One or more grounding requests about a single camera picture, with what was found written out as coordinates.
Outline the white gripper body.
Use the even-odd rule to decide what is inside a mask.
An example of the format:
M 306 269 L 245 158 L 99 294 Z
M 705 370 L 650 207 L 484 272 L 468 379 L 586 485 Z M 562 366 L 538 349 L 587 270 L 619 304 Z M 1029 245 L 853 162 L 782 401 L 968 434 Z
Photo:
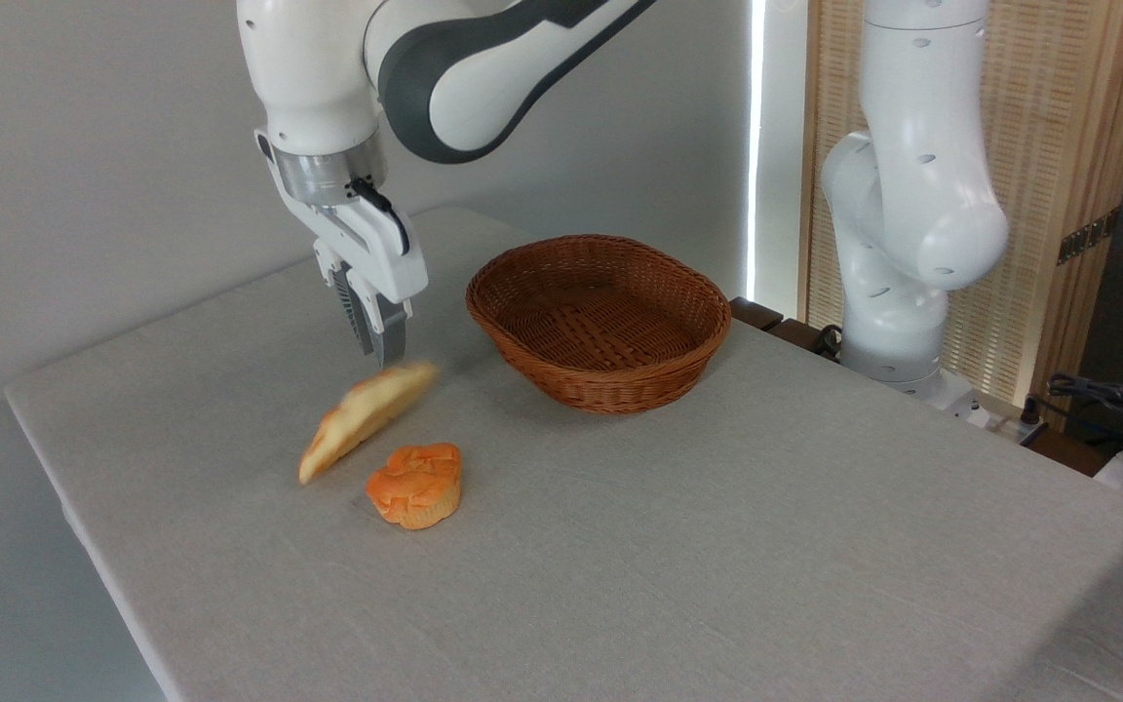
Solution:
M 413 226 L 364 177 L 337 186 L 337 201 L 329 206 L 303 203 L 290 194 L 279 168 L 275 183 L 290 212 L 351 266 L 369 294 L 402 303 L 424 292 L 428 272 Z

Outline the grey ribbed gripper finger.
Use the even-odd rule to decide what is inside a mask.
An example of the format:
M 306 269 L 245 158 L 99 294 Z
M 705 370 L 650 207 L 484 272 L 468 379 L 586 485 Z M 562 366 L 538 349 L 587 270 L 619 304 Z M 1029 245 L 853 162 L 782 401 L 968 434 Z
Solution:
M 380 321 L 383 329 L 374 335 L 371 347 L 377 356 L 381 370 L 402 362 L 407 354 L 407 321 L 410 316 L 409 299 L 392 303 L 386 297 L 376 297 Z
M 363 355 L 371 355 L 374 352 L 371 343 L 371 328 L 365 308 L 360 299 L 356 295 L 351 284 L 349 284 L 348 272 L 351 271 L 348 263 L 343 261 L 327 244 L 314 244 L 314 257 L 321 274 L 325 276 L 325 284 L 332 288 L 343 303 L 353 332 L 355 332 Z

